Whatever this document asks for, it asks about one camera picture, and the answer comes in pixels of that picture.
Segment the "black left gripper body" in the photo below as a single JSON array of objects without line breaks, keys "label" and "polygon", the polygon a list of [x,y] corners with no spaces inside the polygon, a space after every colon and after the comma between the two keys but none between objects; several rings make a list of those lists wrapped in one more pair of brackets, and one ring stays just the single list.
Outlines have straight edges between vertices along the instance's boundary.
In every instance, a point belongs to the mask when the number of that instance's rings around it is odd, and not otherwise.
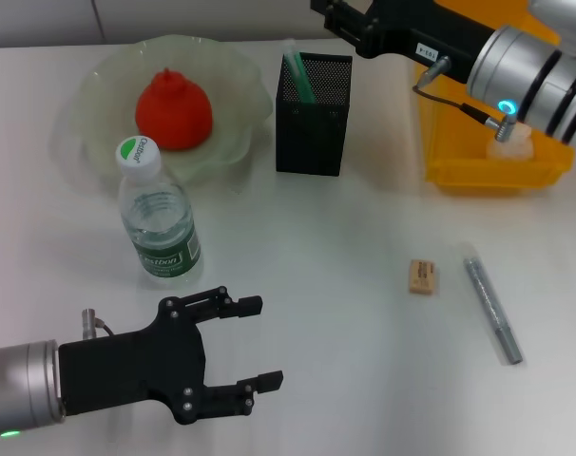
[{"label": "black left gripper body", "polygon": [[147,327],[59,347],[61,399],[66,415],[157,401],[179,424],[205,417],[205,353],[197,324],[208,296],[160,302]]}]

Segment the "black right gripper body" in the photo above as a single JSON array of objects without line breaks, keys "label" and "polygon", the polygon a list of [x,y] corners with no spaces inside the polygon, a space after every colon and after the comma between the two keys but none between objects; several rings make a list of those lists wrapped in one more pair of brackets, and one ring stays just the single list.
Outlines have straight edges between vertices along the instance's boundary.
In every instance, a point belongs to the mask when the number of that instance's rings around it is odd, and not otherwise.
[{"label": "black right gripper body", "polygon": [[365,15],[356,53],[367,59],[398,54],[429,67],[432,58],[417,52],[423,45],[435,50],[439,58],[450,58],[449,78],[466,82],[493,33],[493,28],[433,1],[374,1]]}]

